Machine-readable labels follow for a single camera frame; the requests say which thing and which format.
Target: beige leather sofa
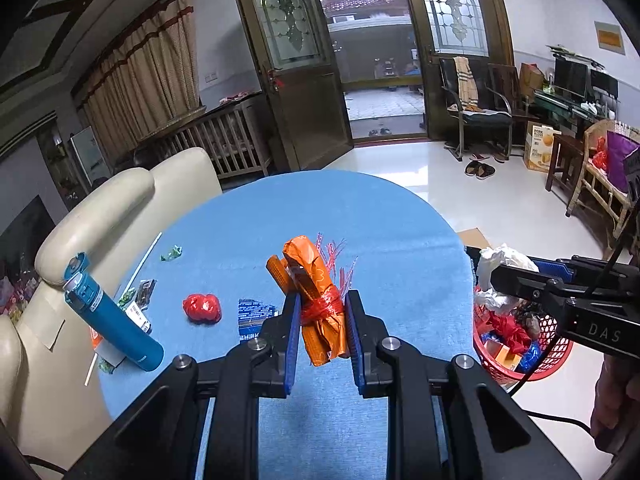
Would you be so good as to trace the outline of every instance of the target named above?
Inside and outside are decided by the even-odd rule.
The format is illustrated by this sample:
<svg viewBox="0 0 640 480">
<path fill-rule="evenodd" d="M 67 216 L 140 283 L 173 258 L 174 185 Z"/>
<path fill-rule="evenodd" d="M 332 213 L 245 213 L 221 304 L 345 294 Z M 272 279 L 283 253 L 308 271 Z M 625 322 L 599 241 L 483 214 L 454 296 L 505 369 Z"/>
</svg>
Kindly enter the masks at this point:
<svg viewBox="0 0 640 480">
<path fill-rule="evenodd" d="M 68 468 L 111 422 L 98 378 L 84 386 L 94 352 L 87 325 L 66 305 L 60 288 L 68 261 L 85 251 L 92 276 L 113 295 L 160 231 L 221 193 L 207 153 L 191 148 L 151 171 L 133 168 L 115 175 L 47 237 L 36 256 L 44 281 L 16 326 L 21 355 L 15 334 L 6 336 L 12 329 L 0 324 L 0 341 L 12 341 L 0 346 L 0 364 L 7 370 L 0 368 L 0 416 L 23 454 Z M 42 319 L 51 310 L 64 324 L 49 350 L 32 328 L 38 315 Z M 14 380 L 5 384 L 5 373 Z M 36 469 L 43 478 L 60 477 Z"/>
</svg>

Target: wicker chair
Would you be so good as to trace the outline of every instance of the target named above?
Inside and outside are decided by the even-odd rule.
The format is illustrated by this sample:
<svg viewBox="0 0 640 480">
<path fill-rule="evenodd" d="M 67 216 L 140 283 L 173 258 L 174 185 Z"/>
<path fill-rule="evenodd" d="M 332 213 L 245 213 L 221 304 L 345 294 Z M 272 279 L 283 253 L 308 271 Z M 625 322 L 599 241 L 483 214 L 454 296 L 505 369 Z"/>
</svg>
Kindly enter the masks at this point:
<svg viewBox="0 0 640 480">
<path fill-rule="evenodd" d="M 584 133 L 584 161 L 578 177 L 578 184 L 575 187 L 574 195 L 566 209 L 566 215 L 571 216 L 577 205 L 588 208 L 604 218 L 613 220 L 613 229 L 607 230 L 607 249 L 604 252 L 604 259 L 607 259 L 613 251 L 615 240 L 620 236 L 622 227 L 625 224 L 626 216 L 632 208 L 626 193 L 620 191 L 610 183 L 607 175 L 596 168 L 590 161 L 590 150 L 595 149 L 600 137 L 607 138 L 607 131 L 614 131 L 614 121 L 599 121 Z M 631 138 L 640 141 L 640 131 L 631 129 Z M 593 200 L 584 202 L 580 199 L 583 190 L 588 190 L 595 201 L 604 209 L 594 208 Z"/>
</svg>

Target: sandal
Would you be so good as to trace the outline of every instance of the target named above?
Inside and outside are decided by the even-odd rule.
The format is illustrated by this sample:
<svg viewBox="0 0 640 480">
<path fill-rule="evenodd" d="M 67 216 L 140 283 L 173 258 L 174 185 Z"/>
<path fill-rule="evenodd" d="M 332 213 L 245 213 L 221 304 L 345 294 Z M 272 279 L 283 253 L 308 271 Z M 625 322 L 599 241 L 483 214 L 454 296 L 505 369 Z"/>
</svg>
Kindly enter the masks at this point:
<svg viewBox="0 0 640 480">
<path fill-rule="evenodd" d="M 489 178 L 495 173 L 495 168 L 493 166 L 489 166 L 488 164 L 480 164 L 480 167 L 476 171 L 476 178 L 478 180 L 484 180 Z"/>
<path fill-rule="evenodd" d="M 481 164 L 477 160 L 472 160 L 470 163 L 466 165 L 465 175 L 474 176 L 475 174 L 478 174 L 478 170 L 480 169 L 481 166 L 486 166 L 486 164 Z"/>
</svg>

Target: whiteboard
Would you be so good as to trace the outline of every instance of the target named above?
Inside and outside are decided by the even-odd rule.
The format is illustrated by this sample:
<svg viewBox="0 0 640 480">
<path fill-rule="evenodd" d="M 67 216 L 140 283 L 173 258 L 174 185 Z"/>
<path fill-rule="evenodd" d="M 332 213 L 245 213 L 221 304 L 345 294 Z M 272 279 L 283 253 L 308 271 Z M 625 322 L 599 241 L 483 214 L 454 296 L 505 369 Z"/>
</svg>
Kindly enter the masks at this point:
<svg viewBox="0 0 640 480">
<path fill-rule="evenodd" d="M 97 178 L 111 177 L 111 170 L 102 156 L 91 126 L 71 137 L 71 144 L 76 151 L 84 176 L 89 181 L 89 187 Z"/>
</svg>

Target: white stick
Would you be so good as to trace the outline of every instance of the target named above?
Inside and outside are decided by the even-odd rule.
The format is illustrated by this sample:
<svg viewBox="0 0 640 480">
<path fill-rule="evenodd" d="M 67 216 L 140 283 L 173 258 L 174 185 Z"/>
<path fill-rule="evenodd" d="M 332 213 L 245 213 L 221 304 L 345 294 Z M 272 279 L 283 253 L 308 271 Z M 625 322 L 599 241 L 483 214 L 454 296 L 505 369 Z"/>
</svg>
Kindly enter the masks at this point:
<svg viewBox="0 0 640 480">
<path fill-rule="evenodd" d="M 94 353 L 94 358 L 91 360 L 91 366 L 89 366 L 89 371 L 86 374 L 86 379 L 84 380 L 84 386 L 89 385 L 89 379 L 91 379 L 91 374 L 94 371 L 95 362 L 98 360 L 98 354 Z"/>
<path fill-rule="evenodd" d="M 149 254 L 151 254 L 151 251 L 154 249 L 154 247 L 156 246 L 156 244 L 158 243 L 158 240 L 160 239 L 160 237 L 162 236 L 162 231 L 160 231 L 158 233 L 158 236 L 156 237 L 156 239 L 153 241 L 153 243 L 151 244 L 151 246 L 148 248 L 148 250 L 146 250 L 146 253 L 144 256 L 142 256 L 142 260 L 140 260 L 140 263 L 138 264 L 138 266 L 136 267 L 136 270 L 133 271 L 133 276 L 131 277 L 131 279 L 129 280 L 129 283 L 127 283 L 127 286 L 124 288 L 124 291 L 122 293 L 122 296 L 124 296 L 127 291 L 129 290 L 129 287 L 131 286 L 131 283 L 133 283 L 133 280 L 136 279 L 136 276 L 138 275 L 138 273 L 140 272 L 140 269 L 142 268 L 142 266 L 145 264 L 146 259 L 149 257 Z"/>
</svg>

